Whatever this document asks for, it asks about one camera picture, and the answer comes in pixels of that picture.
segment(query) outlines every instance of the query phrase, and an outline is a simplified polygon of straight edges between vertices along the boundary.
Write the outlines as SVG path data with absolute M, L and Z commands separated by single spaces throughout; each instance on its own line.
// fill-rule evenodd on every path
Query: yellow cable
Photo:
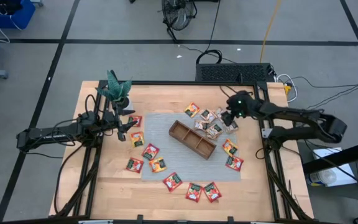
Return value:
M 265 34 L 265 38 L 264 38 L 264 42 L 262 44 L 262 51 L 260 52 L 260 59 L 259 59 L 259 63 L 262 63 L 262 58 L 264 57 L 264 50 L 265 50 L 265 43 L 266 43 L 266 39 L 267 36 L 269 35 L 270 32 L 270 28 L 272 27 L 273 21 L 274 21 L 274 17 L 276 16 L 276 13 L 278 11 L 278 8 L 281 5 L 281 0 L 277 0 L 276 6 L 274 7 L 274 12 L 273 12 L 273 16 L 270 19 L 270 22 L 268 24 L 267 30 L 266 30 L 266 34 Z

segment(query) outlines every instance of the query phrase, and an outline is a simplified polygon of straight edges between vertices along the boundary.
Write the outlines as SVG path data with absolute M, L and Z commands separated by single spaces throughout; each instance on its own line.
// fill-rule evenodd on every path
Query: wheel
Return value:
M 353 219 L 353 224 L 358 224 L 358 218 Z

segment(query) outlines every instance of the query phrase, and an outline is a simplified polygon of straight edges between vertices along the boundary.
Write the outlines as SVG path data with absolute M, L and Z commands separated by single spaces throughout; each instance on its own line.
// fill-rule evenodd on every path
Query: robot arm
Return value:
M 127 115 L 135 111 L 122 110 L 117 105 L 113 104 L 112 111 L 105 111 L 104 119 L 100 119 L 93 111 L 79 114 L 75 122 L 67 126 L 54 126 L 52 128 L 29 128 L 16 136 L 16 148 L 22 152 L 28 152 L 43 144 L 64 143 L 79 141 L 84 146 L 90 146 L 95 136 L 104 133 L 105 131 L 117 129 L 118 139 L 125 141 L 126 133 L 136 121 L 127 124 L 122 124 L 119 119 L 120 115 Z
M 262 137 L 267 140 L 272 149 L 280 149 L 287 140 L 320 139 L 328 143 L 339 143 L 346 131 L 346 124 L 321 110 L 300 110 L 279 107 L 263 100 L 254 100 L 250 93 L 239 91 L 226 101 L 227 109 L 231 112 L 222 114 L 226 126 L 234 118 L 251 116 L 254 119 L 285 119 L 307 124 L 307 127 L 285 129 L 276 126 L 272 129 L 263 129 Z

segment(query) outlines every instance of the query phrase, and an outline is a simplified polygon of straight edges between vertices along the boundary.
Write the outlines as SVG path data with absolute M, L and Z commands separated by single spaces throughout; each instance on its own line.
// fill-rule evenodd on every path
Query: concrete floor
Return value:
M 0 69 L 10 75 L 7 80 L 0 80 L 0 202 L 18 155 L 15 136 L 29 126 L 48 73 L 54 76 L 48 81 L 51 84 L 37 127 L 71 118 L 81 82 L 105 79 L 107 69 L 114 69 L 120 79 L 195 79 L 198 52 L 143 41 L 169 39 L 162 13 L 157 12 L 160 0 L 137 0 L 135 4 L 124 0 L 44 0 L 44 3 L 44 7 L 37 8 L 26 30 L 6 31 L 13 44 L 0 44 Z M 79 3 L 78 8 L 72 12 L 75 16 L 68 35 L 63 35 L 68 42 L 60 44 L 63 48 L 60 55 L 58 51 L 60 58 L 53 72 L 51 62 L 74 3 Z M 346 3 L 358 27 L 358 1 Z M 216 6 L 211 2 L 197 3 L 197 18 L 185 30 L 176 32 L 177 37 L 208 40 Z M 222 1 L 213 39 L 263 40 L 274 6 L 274 0 Z M 76 44 L 84 39 L 88 44 Z M 97 44 L 92 43 L 93 39 L 123 42 Z M 266 46 L 264 62 L 273 64 L 279 74 L 304 76 L 316 85 L 358 83 L 358 39 L 340 0 L 283 0 L 268 39 L 301 41 L 298 45 L 281 42 Z M 131 44 L 126 40 L 139 41 Z M 203 44 L 187 46 L 201 50 L 207 47 L 207 41 L 200 43 Z M 211 48 L 221 50 L 224 57 L 235 62 L 258 62 L 261 46 L 232 42 Z M 205 57 L 202 62 L 215 61 Z M 315 89 L 303 80 L 296 80 L 295 84 L 299 96 L 290 106 L 297 108 L 342 90 Z M 358 91 L 323 108 L 348 125 L 339 146 L 358 144 Z M 36 151 L 61 156 L 63 147 L 49 145 Z M 60 164 L 60 159 L 26 157 L 4 221 L 48 215 Z M 321 221 L 351 223 L 358 217 L 354 199 L 312 187 L 310 197 L 314 215 Z

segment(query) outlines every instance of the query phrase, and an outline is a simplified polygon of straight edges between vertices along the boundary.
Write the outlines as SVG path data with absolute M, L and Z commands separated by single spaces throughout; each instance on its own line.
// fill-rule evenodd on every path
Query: snack packet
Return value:
M 229 127 L 226 127 L 226 133 L 231 134 L 234 131 L 237 131 L 239 129 L 239 126 L 235 121 L 233 121 Z
M 190 183 L 189 188 L 187 189 L 186 198 L 198 202 L 200 200 L 202 190 L 202 186 Z
M 142 122 L 142 117 L 141 116 L 129 115 L 128 123 L 130 123 L 132 121 L 136 121 L 136 124 L 133 125 L 133 127 L 140 127 L 140 123 Z
M 223 144 L 223 150 L 229 155 L 233 156 L 237 150 L 238 146 L 236 146 L 230 139 L 227 139 Z
M 207 137 L 210 139 L 215 140 L 216 138 L 218 138 L 218 136 L 220 134 L 222 134 L 222 128 L 219 127 L 217 124 L 213 124 L 212 126 L 210 126 L 207 130 Z
M 217 108 L 215 111 L 214 111 L 214 114 L 216 115 L 216 117 L 223 123 L 223 120 L 222 120 L 222 113 L 224 111 L 222 110 L 222 108 Z
M 171 175 L 165 178 L 162 182 L 168 187 L 169 192 L 175 190 L 182 183 L 176 172 L 171 173 Z
M 147 147 L 144 149 L 142 156 L 146 159 L 148 159 L 149 161 L 151 161 L 152 159 L 154 159 L 155 155 L 157 155 L 157 153 L 160 151 L 159 148 L 153 146 L 151 143 L 149 145 L 147 145 Z
M 130 158 L 129 162 L 127 164 L 126 169 L 129 171 L 133 171 L 133 172 L 137 172 L 140 173 L 140 170 L 142 169 L 143 166 L 143 161 L 142 160 L 138 160 L 135 158 Z
M 204 121 L 204 120 L 196 120 L 194 122 L 194 129 L 200 129 L 203 131 L 206 131 L 208 129 L 208 121 Z
M 186 109 L 185 109 L 185 113 L 190 116 L 191 118 L 196 116 L 196 114 L 200 111 L 200 108 L 195 105 L 194 103 L 190 103 Z
M 206 120 L 206 121 L 208 121 L 208 122 L 212 122 L 212 121 L 214 121 L 215 120 L 215 118 L 216 118 L 216 115 L 214 114 L 214 113 L 212 113 L 212 111 L 210 111 L 210 110 L 208 110 L 208 109 L 205 109 L 201 114 L 200 114 L 200 116 L 204 119 L 204 120 Z
M 206 197 L 208 197 L 209 202 L 214 202 L 216 199 L 222 197 L 222 194 L 216 187 L 215 182 L 208 184 L 203 189 L 206 194 Z
M 143 131 L 132 133 L 131 142 L 132 142 L 132 147 L 143 146 L 144 145 Z
M 164 159 L 162 159 L 162 157 L 150 161 L 149 165 L 152 168 L 152 172 L 161 172 L 167 169 L 167 165 L 165 165 Z
M 236 171 L 240 171 L 241 170 L 241 165 L 244 162 L 244 160 L 236 157 L 236 156 L 229 156 L 227 161 L 226 161 L 226 166 L 230 167 Z

